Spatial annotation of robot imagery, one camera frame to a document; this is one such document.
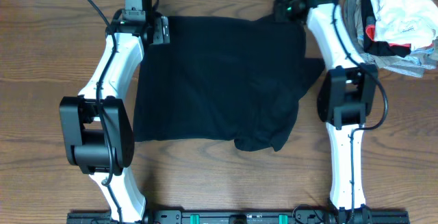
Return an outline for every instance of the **robotic arm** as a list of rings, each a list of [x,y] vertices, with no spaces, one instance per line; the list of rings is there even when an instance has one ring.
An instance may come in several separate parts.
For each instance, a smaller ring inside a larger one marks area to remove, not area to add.
[[[330,193],[331,211],[301,210],[293,212],[180,212],[146,210],[146,198],[140,193],[130,167],[133,158],[133,134],[123,105],[129,82],[137,65],[144,57],[149,44],[169,42],[166,17],[154,17],[151,0],[126,0],[125,9],[119,11],[122,19],[112,21],[116,32],[118,52],[108,69],[101,89],[102,104],[107,121],[112,151],[116,158],[114,177],[110,188],[101,185],[108,177],[109,156],[101,130],[89,130],[84,123],[99,120],[95,106],[96,82],[112,52],[112,39],[107,36],[107,46],[97,69],[78,97],[64,97],[60,116],[68,161],[77,165],[82,173],[89,174],[99,185],[111,208],[110,213],[69,214],[67,223],[160,223],[160,224],[289,224],[289,223],[347,223],[352,208],[354,223],[409,223],[407,212],[375,212],[365,206],[361,185],[362,131],[355,133],[354,161],[351,161],[349,135],[363,126],[370,113],[376,85],[351,61],[346,60],[333,29],[332,0],[276,0],[274,13],[278,21],[299,19],[306,22],[321,49],[327,68],[320,94],[318,114],[326,123],[330,142],[333,180]],[[337,28],[351,57],[363,63],[355,51],[336,7]],[[377,76],[375,66],[364,65]],[[347,91],[347,85],[356,89]],[[355,204],[352,206],[352,168],[354,174]]]

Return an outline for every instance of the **gray cloth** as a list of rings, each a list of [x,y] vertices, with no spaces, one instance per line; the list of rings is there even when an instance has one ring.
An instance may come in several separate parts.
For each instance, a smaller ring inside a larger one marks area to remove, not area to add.
[[[411,55],[405,58],[400,56],[375,56],[366,53],[363,50],[363,41],[358,39],[361,36],[363,38],[360,7],[361,0],[346,0],[344,3],[344,21],[353,46],[366,62],[376,64],[379,68],[413,77],[422,77],[425,69],[437,68],[438,51],[435,50],[437,43],[434,44],[432,49],[413,51]]]

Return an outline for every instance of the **clothing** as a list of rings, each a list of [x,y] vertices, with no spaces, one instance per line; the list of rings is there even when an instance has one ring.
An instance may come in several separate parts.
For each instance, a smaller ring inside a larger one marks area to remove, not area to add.
[[[379,68],[385,68],[390,71],[410,75],[413,77],[422,77],[425,69],[435,69],[438,60],[438,43],[431,47],[421,48],[404,58],[399,56],[376,56],[366,53],[363,50],[363,38],[358,33],[363,33],[361,10],[357,9],[361,5],[361,0],[346,0],[344,3],[344,22],[348,35],[358,54],[367,62],[376,64]]]
[[[365,31],[366,20],[368,17],[376,19],[372,4],[370,0],[361,0],[361,15],[362,15],[362,26]],[[411,53],[411,50],[406,47],[401,46],[389,46],[388,42],[385,41],[372,41],[367,36],[363,39],[363,49],[365,52],[377,56],[394,56],[398,55],[404,57]]]
[[[429,46],[437,37],[438,8],[432,0],[370,0],[376,17],[374,40]]]
[[[305,60],[298,23],[169,16],[170,44],[140,65],[135,141],[209,138],[238,149],[281,149],[298,100],[324,70]]]

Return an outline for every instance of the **wire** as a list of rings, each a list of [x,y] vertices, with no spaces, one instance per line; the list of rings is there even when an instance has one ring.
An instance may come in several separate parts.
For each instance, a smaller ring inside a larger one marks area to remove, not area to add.
[[[292,217],[294,217],[295,218],[295,221],[297,222],[297,223],[299,223],[299,224],[303,224],[301,221],[299,221],[297,218],[296,218],[296,216],[295,216],[295,211],[297,210],[297,209],[299,209],[299,208],[301,208],[301,207],[309,207],[311,210],[313,210],[313,212],[315,213],[315,216],[316,216],[316,218],[318,218],[320,221],[321,221],[321,223],[323,223],[324,221],[322,220],[322,218],[318,215],[318,213],[316,212],[316,210],[312,207],[312,206],[310,206],[309,204],[300,204],[299,206],[296,206],[295,208],[294,208],[294,211],[292,211]]]
[[[375,77],[373,76],[373,74],[371,74],[365,67],[363,67],[362,65],[360,65],[358,62],[356,62],[355,60],[353,60],[351,58],[351,54],[347,52],[347,48],[345,47],[344,43],[342,42],[341,36],[339,35],[339,32],[337,30],[337,26],[336,26],[336,19],[335,19],[335,11],[336,11],[336,7],[339,4],[339,0],[335,0],[334,2],[335,6],[333,7],[333,11],[332,11],[332,18],[333,18],[333,27],[335,29],[335,33],[337,36],[337,39],[339,40],[339,43],[342,46],[342,49],[344,50],[345,54],[347,55],[347,58],[356,66],[358,66],[365,74],[369,75],[371,77],[371,79],[373,80],[374,83],[376,83],[376,85],[378,86],[379,90],[382,93],[382,98],[383,98],[383,115],[382,118],[380,119],[380,121],[371,126],[371,127],[359,127],[356,129],[353,129],[351,131],[351,135],[349,135],[350,138],[350,159],[351,159],[351,215],[350,218],[348,220],[347,223],[350,223],[351,221],[354,222],[355,219],[355,167],[354,167],[354,156],[353,156],[353,145],[354,145],[354,136],[355,136],[355,132],[357,131],[371,131],[373,129],[377,129],[378,127],[380,127],[383,122],[385,122],[385,119],[388,115],[388,96],[386,95],[385,89],[383,88],[383,85],[381,84],[381,82]]]
[[[113,47],[112,47],[112,52],[111,55],[107,61],[107,64],[105,65],[105,67],[102,70],[101,76],[98,80],[98,82],[96,83],[96,106],[98,109],[98,113],[99,113],[99,118],[101,120],[101,124],[102,124],[102,129],[103,129],[103,133],[104,133],[104,140],[105,140],[105,145],[107,147],[108,150],[108,156],[109,156],[109,172],[108,172],[108,177],[106,179],[104,179],[101,183],[103,186],[108,188],[109,191],[109,195],[112,198],[112,201],[114,202],[114,204],[117,207],[117,212],[118,212],[118,217],[119,217],[119,223],[123,223],[122,222],[122,212],[121,212],[121,207],[119,206],[117,199],[114,196],[114,193],[112,192],[111,189],[111,181],[113,178],[113,174],[114,174],[114,157],[113,157],[113,153],[112,153],[112,146],[111,146],[111,140],[110,140],[110,135],[108,133],[108,128],[107,125],[105,123],[105,117],[104,117],[104,110],[102,107],[102,103],[101,103],[101,86],[102,86],[102,81],[105,78],[105,74],[108,71],[108,68],[111,65],[111,62],[114,58],[114,55],[117,52],[117,41],[116,41],[116,36],[114,34],[113,29],[110,27],[110,22],[108,22],[107,18],[105,17],[105,15],[103,15],[102,11],[97,7],[97,5],[92,1],[92,0],[87,0],[88,3],[90,3],[90,5],[97,11],[97,13],[99,14],[99,16],[103,19],[103,21],[105,22],[105,24],[107,25],[107,30],[109,32],[109,34],[112,37],[112,42],[113,42]]]

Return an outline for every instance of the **green object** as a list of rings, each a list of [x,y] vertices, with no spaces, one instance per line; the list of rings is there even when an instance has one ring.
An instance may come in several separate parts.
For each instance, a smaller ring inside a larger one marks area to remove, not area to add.
[[[198,214],[190,215],[190,224],[199,224],[199,215]]]
[[[279,224],[287,224],[287,215],[286,214],[279,215]]]

